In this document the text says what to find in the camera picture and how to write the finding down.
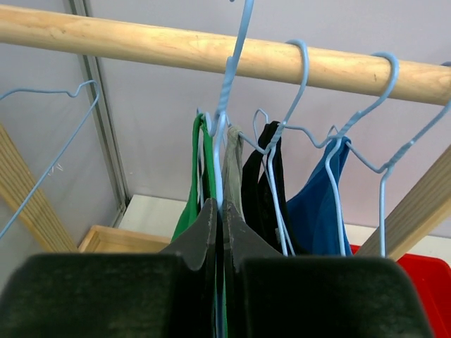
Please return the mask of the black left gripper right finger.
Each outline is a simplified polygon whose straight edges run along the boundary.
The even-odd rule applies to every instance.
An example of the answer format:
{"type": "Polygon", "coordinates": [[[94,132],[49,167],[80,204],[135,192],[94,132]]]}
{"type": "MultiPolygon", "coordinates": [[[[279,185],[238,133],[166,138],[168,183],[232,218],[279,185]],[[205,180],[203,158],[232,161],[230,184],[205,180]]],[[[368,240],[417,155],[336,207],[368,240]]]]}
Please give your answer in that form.
{"type": "Polygon", "coordinates": [[[414,286],[386,258],[284,256],[223,204],[230,337],[432,337],[414,286]]]}

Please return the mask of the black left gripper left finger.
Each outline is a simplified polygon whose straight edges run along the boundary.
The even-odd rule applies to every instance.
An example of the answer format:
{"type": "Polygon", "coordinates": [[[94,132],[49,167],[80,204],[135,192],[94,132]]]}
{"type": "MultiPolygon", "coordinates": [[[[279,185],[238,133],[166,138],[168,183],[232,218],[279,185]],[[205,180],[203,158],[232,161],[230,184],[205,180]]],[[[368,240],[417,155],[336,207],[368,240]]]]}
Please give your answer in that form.
{"type": "Polygon", "coordinates": [[[1,294],[2,337],[212,337],[217,203],[159,253],[32,256],[1,294]]]}

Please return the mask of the green tank top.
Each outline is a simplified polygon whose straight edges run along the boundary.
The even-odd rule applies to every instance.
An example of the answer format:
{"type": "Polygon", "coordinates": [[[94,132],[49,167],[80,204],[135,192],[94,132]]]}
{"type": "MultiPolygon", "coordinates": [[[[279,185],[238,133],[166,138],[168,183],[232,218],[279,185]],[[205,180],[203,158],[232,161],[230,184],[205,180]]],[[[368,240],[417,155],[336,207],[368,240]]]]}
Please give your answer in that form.
{"type": "Polygon", "coordinates": [[[223,337],[213,140],[200,113],[192,128],[191,183],[172,237],[178,260],[176,337],[223,337]]]}

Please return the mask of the light blue hanger of green top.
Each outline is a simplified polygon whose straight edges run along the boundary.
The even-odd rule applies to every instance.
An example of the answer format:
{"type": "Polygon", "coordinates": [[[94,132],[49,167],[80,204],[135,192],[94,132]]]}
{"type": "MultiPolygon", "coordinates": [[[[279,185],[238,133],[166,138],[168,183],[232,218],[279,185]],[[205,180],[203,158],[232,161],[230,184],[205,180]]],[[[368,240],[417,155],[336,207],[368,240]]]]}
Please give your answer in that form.
{"type": "Polygon", "coordinates": [[[216,184],[217,226],[216,226],[216,272],[214,286],[214,337],[226,335],[226,306],[224,301],[224,267],[223,267],[223,179],[221,176],[220,150],[228,121],[228,102],[235,79],[240,56],[243,50],[249,22],[252,17],[254,1],[244,3],[240,27],[238,30],[233,54],[227,58],[225,73],[221,86],[214,119],[210,122],[209,135],[215,138],[213,146],[214,177],[216,184]]]}

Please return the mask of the light blue hanger of white top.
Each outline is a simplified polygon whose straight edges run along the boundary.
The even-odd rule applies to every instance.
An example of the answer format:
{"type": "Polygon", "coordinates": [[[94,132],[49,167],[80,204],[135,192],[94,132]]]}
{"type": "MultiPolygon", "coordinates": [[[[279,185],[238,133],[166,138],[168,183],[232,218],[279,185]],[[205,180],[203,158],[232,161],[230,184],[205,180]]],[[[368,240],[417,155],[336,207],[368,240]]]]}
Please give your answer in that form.
{"type": "Polygon", "coordinates": [[[49,198],[74,240],[87,227],[91,204],[83,201],[85,176],[93,163],[89,152],[98,151],[92,112],[99,92],[89,101],[90,89],[97,89],[94,80],[73,92],[22,88],[1,95],[1,121],[36,178],[19,199],[18,211],[1,224],[2,235],[9,233],[39,192],[49,198]]]}

